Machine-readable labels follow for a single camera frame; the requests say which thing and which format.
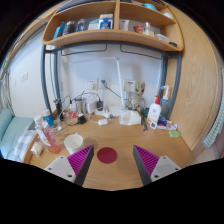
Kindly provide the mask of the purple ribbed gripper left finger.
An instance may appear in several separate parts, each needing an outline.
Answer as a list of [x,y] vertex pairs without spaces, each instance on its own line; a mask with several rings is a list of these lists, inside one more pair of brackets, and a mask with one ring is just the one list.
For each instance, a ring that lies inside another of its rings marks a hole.
[[94,155],[94,146],[90,145],[70,156],[59,156],[45,171],[82,186]]

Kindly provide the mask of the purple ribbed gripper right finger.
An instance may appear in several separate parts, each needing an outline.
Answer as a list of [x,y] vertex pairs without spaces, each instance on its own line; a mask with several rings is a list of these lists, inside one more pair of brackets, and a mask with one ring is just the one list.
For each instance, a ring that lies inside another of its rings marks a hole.
[[133,146],[133,156],[143,185],[148,185],[180,170],[180,167],[169,157],[158,157],[137,145]]

